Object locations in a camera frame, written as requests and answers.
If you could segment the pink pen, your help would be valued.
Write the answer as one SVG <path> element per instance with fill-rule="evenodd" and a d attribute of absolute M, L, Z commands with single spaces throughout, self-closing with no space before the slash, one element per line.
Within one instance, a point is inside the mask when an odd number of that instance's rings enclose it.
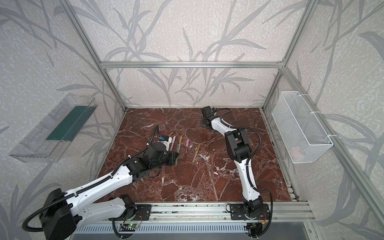
<path fill-rule="evenodd" d="M 175 145 L 175 141 L 176 141 L 176 136 L 173 136 L 172 137 L 172 143 L 171 143 L 171 146 L 170 146 L 170 151 L 172 152 L 173 151 L 173 147 Z"/>

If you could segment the tan pen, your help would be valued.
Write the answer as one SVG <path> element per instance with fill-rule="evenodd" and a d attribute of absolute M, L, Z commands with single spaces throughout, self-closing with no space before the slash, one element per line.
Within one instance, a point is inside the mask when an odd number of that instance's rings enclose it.
<path fill-rule="evenodd" d="M 177 153 L 180 153 L 180 148 L 181 148 L 181 145 L 182 145 L 182 139 L 183 139 L 183 137 L 180 136 L 179 137 L 179 142 L 178 142 L 178 145 L 177 145 Z"/>

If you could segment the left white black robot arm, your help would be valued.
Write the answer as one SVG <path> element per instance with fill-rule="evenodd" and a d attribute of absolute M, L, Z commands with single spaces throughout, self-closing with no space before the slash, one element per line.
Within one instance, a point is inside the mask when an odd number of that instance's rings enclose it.
<path fill-rule="evenodd" d="M 43 232 L 47 240 L 64 240 L 75 230 L 105 219 L 120 218 L 133 211 L 128 196 L 98 203 L 101 197 L 149 176 L 154 169 L 173 166 L 179 153 L 170 150 L 170 142 L 160 141 L 122 161 L 112 172 L 83 186 L 63 192 L 52 191 L 44 206 L 22 223 L 26 232 Z"/>

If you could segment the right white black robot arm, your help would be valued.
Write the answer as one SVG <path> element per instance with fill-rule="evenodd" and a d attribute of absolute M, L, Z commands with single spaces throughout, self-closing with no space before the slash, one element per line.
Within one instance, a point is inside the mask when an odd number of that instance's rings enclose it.
<path fill-rule="evenodd" d="M 252 158 L 261 148 L 260 134 L 250 127 L 237 127 L 223 120 L 217 115 L 218 110 L 209 106 L 202 108 L 202 125 L 210 130 L 219 132 L 225 137 L 227 153 L 238 169 L 242 184 L 242 195 L 245 215 L 254 219 L 259 212 L 264 212 L 271 218 L 273 213 L 273 197 L 270 190 L 259 190 L 256 186 L 252 169 Z M 258 135 L 259 144 L 252 152 L 247 130 Z"/>

